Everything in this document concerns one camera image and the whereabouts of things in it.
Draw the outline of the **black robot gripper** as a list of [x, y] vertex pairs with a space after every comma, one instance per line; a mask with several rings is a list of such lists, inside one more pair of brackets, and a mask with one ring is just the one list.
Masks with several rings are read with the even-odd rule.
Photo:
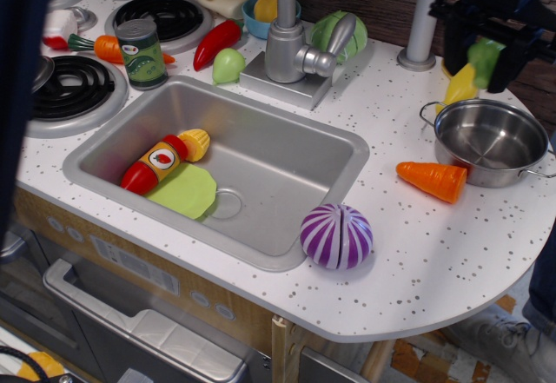
[[467, 64], [477, 36], [512, 40], [500, 52], [487, 91], [503, 92], [536, 58], [543, 29], [521, 13], [538, 0], [434, 0], [429, 14], [444, 21], [444, 65], [455, 76]]

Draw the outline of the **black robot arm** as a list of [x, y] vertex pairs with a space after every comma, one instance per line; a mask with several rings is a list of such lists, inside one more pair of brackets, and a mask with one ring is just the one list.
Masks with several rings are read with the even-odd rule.
[[555, 31], [555, 13], [540, 0], [434, 0], [429, 15], [445, 23], [444, 66], [451, 75], [467, 64], [477, 37], [505, 47], [486, 88], [490, 93], [506, 89], [534, 59], [555, 63], [554, 40], [541, 38]]

